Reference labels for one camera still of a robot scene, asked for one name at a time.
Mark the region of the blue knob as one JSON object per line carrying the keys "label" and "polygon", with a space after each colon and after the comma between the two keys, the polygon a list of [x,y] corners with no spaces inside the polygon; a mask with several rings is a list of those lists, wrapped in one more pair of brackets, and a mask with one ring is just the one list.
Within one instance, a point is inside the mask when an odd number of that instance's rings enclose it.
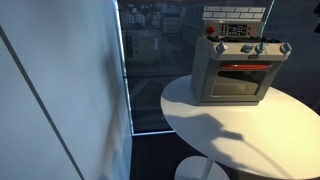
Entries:
{"label": "blue knob", "polygon": [[255,47],[255,51],[257,54],[261,54],[265,51],[266,49],[266,44],[264,42],[258,44],[256,47]]}
{"label": "blue knob", "polygon": [[283,53],[283,54],[288,54],[292,51],[292,47],[289,43],[284,43],[281,45],[280,47],[280,51]]}
{"label": "blue knob", "polygon": [[219,43],[219,44],[216,46],[216,51],[217,51],[219,54],[224,53],[226,50],[227,50],[227,46],[226,46],[223,42]]}
{"label": "blue knob", "polygon": [[244,45],[244,46],[241,48],[241,52],[243,52],[243,53],[250,53],[253,48],[254,48],[254,45]]}

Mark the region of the red round timer knob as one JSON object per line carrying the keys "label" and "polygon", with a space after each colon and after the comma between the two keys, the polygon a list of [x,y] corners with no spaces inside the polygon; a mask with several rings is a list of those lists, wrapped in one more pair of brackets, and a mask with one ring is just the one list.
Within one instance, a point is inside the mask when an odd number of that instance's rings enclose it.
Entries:
{"label": "red round timer knob", "polygon": [[207,35],[212,35],[212,34],[214,34],[215,32],[216,32],[216,27],[213,26],[213,25],[208,26],[208,27],[206,28],[206,31],[205,31],[205,33],[206,33]]}

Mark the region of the grey toy oven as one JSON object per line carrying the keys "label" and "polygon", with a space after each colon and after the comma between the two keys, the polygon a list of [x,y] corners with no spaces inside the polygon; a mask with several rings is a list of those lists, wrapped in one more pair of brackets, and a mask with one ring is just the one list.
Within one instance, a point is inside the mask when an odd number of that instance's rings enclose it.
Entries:
{"label": "grey toy oven", "polygon": [[[202,35],[198,37],[191,76],[191,91],[198,105],[256,105],[267,93],[282,63],[290,53],[280,51],[277,39],[262,35],[263,7],[206,6],[202,15]],[[205,33],[210,25],[212,35]],[[227,50],[219,54],[223,42]],[[266,49],[257,54],[255,47],[264,42]],[[244,45],[254,45],[250,53]],[[222,70],[222,64],[272,65],[266,70]]]}

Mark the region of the white round table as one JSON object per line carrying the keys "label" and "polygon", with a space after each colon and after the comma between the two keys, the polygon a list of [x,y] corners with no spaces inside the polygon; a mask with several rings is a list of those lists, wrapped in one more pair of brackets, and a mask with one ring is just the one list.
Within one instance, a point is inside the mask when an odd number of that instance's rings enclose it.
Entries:
{"label": "white round table", "polygon": [[164,88],[161,109],[184,141],[230,168],[275,179],[320,176],[320,116],[275,88],[256,106],[199,106],[183,76]]}

